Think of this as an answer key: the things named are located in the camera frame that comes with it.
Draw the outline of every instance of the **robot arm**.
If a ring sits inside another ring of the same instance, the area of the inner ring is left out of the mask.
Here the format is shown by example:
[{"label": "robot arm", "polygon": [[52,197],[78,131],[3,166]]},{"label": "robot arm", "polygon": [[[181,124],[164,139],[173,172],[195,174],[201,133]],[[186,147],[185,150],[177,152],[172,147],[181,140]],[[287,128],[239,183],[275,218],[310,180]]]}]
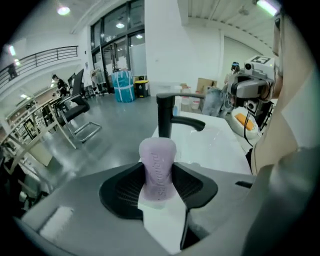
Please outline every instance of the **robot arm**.
[{"label": "robot arm", "polygon": [[254,56],[244,63],[244,69],[229,77],[227,91],[235,97],[235,107],[245,107],[254,116],[261,114],[263,104],[273,95],[275,59]]}]

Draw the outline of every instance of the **railing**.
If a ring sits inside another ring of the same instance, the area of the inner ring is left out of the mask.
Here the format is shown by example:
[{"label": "railing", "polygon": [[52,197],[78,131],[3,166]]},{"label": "railing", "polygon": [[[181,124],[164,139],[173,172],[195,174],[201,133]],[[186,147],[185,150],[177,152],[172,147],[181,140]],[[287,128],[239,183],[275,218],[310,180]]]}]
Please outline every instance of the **railing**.
[{"label": "railing", "polygon": [[66,46],[44,50],[21,58],[0,71],[0,89],[9,81],[42,65],[78,56],[78,46]]}]

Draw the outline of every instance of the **glass door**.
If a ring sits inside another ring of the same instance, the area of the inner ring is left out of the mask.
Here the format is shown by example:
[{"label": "glass door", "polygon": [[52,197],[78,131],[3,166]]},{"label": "glass door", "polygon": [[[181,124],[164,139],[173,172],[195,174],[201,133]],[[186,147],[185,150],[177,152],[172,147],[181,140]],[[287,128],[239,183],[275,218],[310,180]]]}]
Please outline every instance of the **glass door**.
[{"label": "glass door", "polygon": [[106,78],[111,88],[113,88],[111,75],[118,71],[128,70],[127,41],[123,37],[102,48],[102,56]]},{"label": "glass door", "polygon": [[143,77],[147,80],[147,59],[145,32],[139,31],[128,38],[130,69],[134,77]]},{"label": "glass door", "polygon": [[127,63],[127,41],[125,38],[113,43],[114,45],[114,65],[116,71],[128,70]]},{"label": "glass door", "polygon": [[97,71],[96,75],[92,77],[92,81],[94,82],[94,87],[103,86],[106,83],[105,80],[105,71],[104,71],[104,64],[101,57],[101,52],[97,52],[93,58],[93,67]]}]

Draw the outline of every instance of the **chair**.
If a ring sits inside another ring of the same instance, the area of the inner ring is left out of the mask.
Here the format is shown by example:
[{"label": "chair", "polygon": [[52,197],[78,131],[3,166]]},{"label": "chair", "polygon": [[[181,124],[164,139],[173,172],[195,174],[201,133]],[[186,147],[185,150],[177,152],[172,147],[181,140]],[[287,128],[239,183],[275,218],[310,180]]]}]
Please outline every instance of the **chair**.
[{"label": "chair", "polygon": [[[74,83],[73,83],[73,91],[72,91],[72,96],[60,101],[57,104],[58,110],[59,110],[59,117],[57,118],[57,121],[59,122],[59,124],[61,126],[66,125],[66,127],[68,128],[68,130],[70,131],[71,135],[81,141],[82,143],[84,143],[87,139],[89,139],[90,137],[92,137],[94,134],[96,134],[100,129],[101,129],[101,125],[97,124],[95,122],[87,122],[86,124],[82,125],[80,128],[78,128],[77,130],[73,131],[71,125],[69,124],[69,122],[76,118],[77,116],[79,116],[82,113],[87,112],[90,109],[89,104],[87,103],[86,100],[84,100],[82,98],[81,95],[81,84],[82,84],[82,77],[84,74],[84,70],[82,69],[74,78]],[[74,103],[77,104],[77,106],[67,110],[67,111],[63,111],[63,106],[65,104],[65,102],[68,101],[72,101]],[[77,134],[82,131],[85,127],[87,127],[88,125],[94,125],[97,126],[97,129],[95,129],[92,133],[90,133],[88,136],[86,136],[83,139],[80,139],[77,137]]]}]

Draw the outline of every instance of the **black faucet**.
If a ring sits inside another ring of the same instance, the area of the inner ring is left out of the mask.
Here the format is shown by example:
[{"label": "black faucet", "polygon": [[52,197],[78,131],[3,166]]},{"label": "black faucet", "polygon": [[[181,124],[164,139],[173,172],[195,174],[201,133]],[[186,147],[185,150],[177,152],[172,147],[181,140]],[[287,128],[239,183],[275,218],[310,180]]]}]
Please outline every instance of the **black faucet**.
[{"label": "black faucet", "polygon": [[204,95],[192,93],[158,93],[156,95],[156,103],[158,104],[159,137],[170,138],[172,124],[191,126],[198,132],[202,131],[205,128],[205,122],[189,117],[173,115],[176,96],[188,96],[200,99],[205,98]]}]

